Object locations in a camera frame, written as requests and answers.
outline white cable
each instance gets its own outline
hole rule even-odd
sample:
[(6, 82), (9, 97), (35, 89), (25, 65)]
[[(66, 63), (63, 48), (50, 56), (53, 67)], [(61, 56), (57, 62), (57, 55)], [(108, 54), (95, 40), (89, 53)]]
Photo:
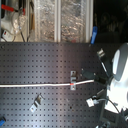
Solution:
[[(87, 80), (87, 81), (82, 81), (82, 82), (77, 82), (76, 85), (80, 84), (86, 84), (86, 83), (92, 83), (94, 80)], [(3, 87), (45, 87), (45, 86), (70, 86), (71, 83), (67, 84), (26, 84), (26, 85), (0, 85), (0, 88)]]

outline black cable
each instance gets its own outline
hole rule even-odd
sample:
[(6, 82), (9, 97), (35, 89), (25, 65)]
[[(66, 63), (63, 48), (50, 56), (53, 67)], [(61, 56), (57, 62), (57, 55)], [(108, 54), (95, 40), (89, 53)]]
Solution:
[[(3, 37), (1, 37), (1, 39), (3, 39), (5, 42), (8, 42), (7, 40), (5, 40)], [(15, 41), (15, 39), (16, 39), (16, 36), (14, 36), (14, 39), (13, 39), (13, 41), (12, 42), (14, 42)]]
[(119, 110), (118, 110), (118, 108), (115, 106), (115, 104), (111, 100), (109, 100), (107, 98), (106, 99), (105, 98), (102, 98), (102, 99), (99, 99), (97, 101), (109, 101), (115, 107), (115, 109), (117, 110), (117, 112), (120, 113)]
[(22, 31), (21, 31), (21, 36), (22, 36), (23, 42), (25, 42), (25, 39), (24, 39)]
[(27, 42), (29, 41), (29, 38), (30, 38), (30, 34), (29, 34), (29, 36), (27, 37)]
[(31, 0), (31, 2), (30, 2), (30, 5), (31, 5), (31, 8), (32, 8), (32, 11), (34, 12), (34, 3), (33, 3), (32, 0)]

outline small object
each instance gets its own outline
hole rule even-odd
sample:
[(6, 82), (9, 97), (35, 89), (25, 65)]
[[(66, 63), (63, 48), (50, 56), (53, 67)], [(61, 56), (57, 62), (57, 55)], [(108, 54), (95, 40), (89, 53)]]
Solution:
[(4, 49), (4, 45), (1, 46), (1, 49)]
[(3, 117), (1, 120), (0, 120), (0, 126), (2, 126), (4, 123), (5, 123), (6, 119)]
[(93, 100), (93, 103), (94, 104), (99, 104), (99, 102), (95, 99), (95, 100)]
[(96, 128), (110, 128), (110, 122), (104, 123), (102, 126), (97, 126)]
[(37, 106), (35, 105), (35, 103), (31, 106), (31, 108), (30, 108), (30, 111), (32, 112), (32, 113), (34, 113), (35, 111), (36, 111), (36, 109), (37, 109)]
[(36, 109), (42, 104), (43, 101), (43, 97), (41, 95), (39, 95), (36, 100), (34, 101), (34, 104), (31, 106), (30, 111), (32, 113), (34, 113), (36, 111)]
[(93, 102), (92, 98), (87, 99), (86, 102), (87, 102), (89, 107), (93, 107), (94, 106), (94, 102)]
[(94, 26), (93, 27), (93, 32), (92, 32), (91, 44), (94, 44), (95, 43), (95, 39), (96, 39), (96, 36), (97, 36), (97, 31), (98, 31), (98, 28), (96, 26)]
[(105, 52), (103, 49), (97, 52), (97, 55), (99, 57), (99, 60), (104, 68), (104, 71), (108, 77), (111, 77), (112, 75), (112, 64), (110, 60), (107, 58)]
[(76, 71), (71, 71), (71, 90), (76, 90)]
[(107, 79), (103, 78), (101, 76), (96, 75), (96, 73), (87, 71), (87, 70), (82, 70), (82, 76), (83, 78), (85, 77), (88, 80), (94, 80), (100, 84), (106, 84)]
[(23, 33), (21, 32), (20, 34), (21, 34), (21, 36), (22, 36), (23, 42), (25, 42), (25, 38), (24, 38), (24, 36), (23, 36)]

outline pegboard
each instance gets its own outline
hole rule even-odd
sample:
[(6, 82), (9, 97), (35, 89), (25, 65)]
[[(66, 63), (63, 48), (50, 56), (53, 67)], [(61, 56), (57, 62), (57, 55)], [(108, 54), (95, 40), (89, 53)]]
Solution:
[[(0, 84), (69, 83), (70, 71), (85, 68), (105, 76), (96, 55), (101, 48), (112, 59), (121, 44), (0, 43)], [(70, 87), (0, 88), (3, 128), (94, 128), (101, 104), (89, 108), (86, 99), (103, 87), (98, 83)], [(41, 94), (43, 104), (29, 108)]]

